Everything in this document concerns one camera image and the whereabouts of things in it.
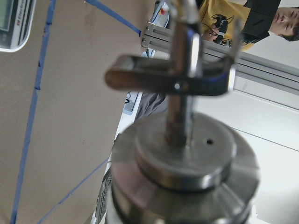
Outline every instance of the man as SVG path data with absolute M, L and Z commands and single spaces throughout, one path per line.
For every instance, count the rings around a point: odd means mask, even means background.
M 213 25 L 216 22 L 212 18 L 214 14 L 222 14 L 232 18 L 240 17 L 245 24 L 250 12 L 249 8 L 243 6 L 246 2 L 246 0 L 198 0 L 199 14 L 203 23 L 203 39 L 213 42 L 217 38 L 216 34 L 219 31 Z M 233 39 L 233 28 L 234 19 L 228 26 L 225 38 Z M 299 8 L 278 8 L 269 31 L 288 41 L 299 40 Z M 248 44 L 243 50 L 247 50 L 252 45 Z

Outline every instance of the yellow shirt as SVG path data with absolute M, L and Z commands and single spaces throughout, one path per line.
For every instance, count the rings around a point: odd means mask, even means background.
M 226 16 L 227 19 L 233 16 L 234 19 L 229 23 L 228 30 L 224 36 L 225 39 L 233 40 L 235 19 L 237 17 L 241 18 L 241 21 L 243 22 L 241 28 L 243 29 L 249 13 L 250 8 L 228 2 L 226 0 L 204 0 L 199 9 L 200 20 L 202 22 L 202 31 L 203 33 L 208 31 L 210 29 L 209 27 L 212 26 L 213 23 L 216 23 L 216 19 L 212 18 L 212 16 L 215 14 Z M 249 43 L 245 45 L 242 50 L 247 50 L 252 46 L 253 44 Z

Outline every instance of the lcd screen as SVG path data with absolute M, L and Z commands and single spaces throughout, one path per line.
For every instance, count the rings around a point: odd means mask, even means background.
M 0 29 L 8 31 L 11 19 L 11 12 L 13 6 L 12 0 L 1 0 L 0 1 Z

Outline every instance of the gray cloth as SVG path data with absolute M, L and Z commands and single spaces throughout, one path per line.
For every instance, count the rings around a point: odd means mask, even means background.
M 166 111 L 167 97 L 159 93 L 144 93 L 141 97 L 135 120 L 150 114 Z

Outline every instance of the blue tape strip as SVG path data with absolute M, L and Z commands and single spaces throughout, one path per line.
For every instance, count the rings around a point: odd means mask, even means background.
M 33 94 L 32 94 L 32 99 L 31 99 L 31 105 L 30 105 L 28 121 L 27 121 L 27 128 L 26 128 L 22 156 L 21 156 L 21 161 L 20 161 L 19 174 L 18 174 L 17 185 L 16 185 L 16 190 L 15 190 L 15 195 L 14 195 L 14 204 L 13 204 L 13 210 L 12 210 L 11 220 L 10 220 L 11 224 L 16 223 L 17 215 L 18 215 L 19 202 L 20 202 L 22 184 L 23 184 L 23 179 L 24 179 L 24 174 L 25 174 L 28 149 L 29 149 L 29 145 L 30 145 L 30 138 L 31 138 L 34 116 L 35 116 L 35 112 L 36 112 L 36 105 L 37 105 L 37 100 L 38 100 L 37 93 L 41 89 L 40 84 L 42 81 L 43 64 L 44 64 L 48 41 L 49 41 L 49 28 L 50 28 L 50 25 L 52 24 L 52 18 L 53 18 L 53 14 L 54 14 L 54 10 L 55 10 L 55 3 L 56 3 L 56 0 L 51 0 L 51 2 L 49 4 L 49 8 L 48 8 L 48 16 L 47 16 L 47 21 L 46 21 L 46 25 L 45 25 L 45 35 L 43 36 L 42 49 L 41 49 L 41 53 L 40 53 L 40 57 L 39 57 L 38 69 L 36 72 L 35 86 L 33 89 Z
M 86 0 L 89 4 L 96 6 L 98 9 L 102 10 L 104 13 L 107 13 L 108 15 L 112 16 L 119 22 L 123 23 L 130 29 L 134 30 L 136 33 L 139 34 L 139 37 L 141 36 L 141 30 L 139 30 L 137 27 L 135 27 L 132 23 L 130 23 L 128 20 L 117 14 L 115 11 L 112 9 L 108 8 L 105 6 L 103 3 L 99 2 L 98 0 Z
M 71 190 L 60 202 L 58 202 L 37 224 L 41 224 L 59 205 L 61 205 L 66 199 L 68 199 L 81 185 L 88 180 L 99 168 L 101 168 L 109 158 L 103 161 L 96 169 L 94 169 L 86 178 L 84 178 L 73 190 Z

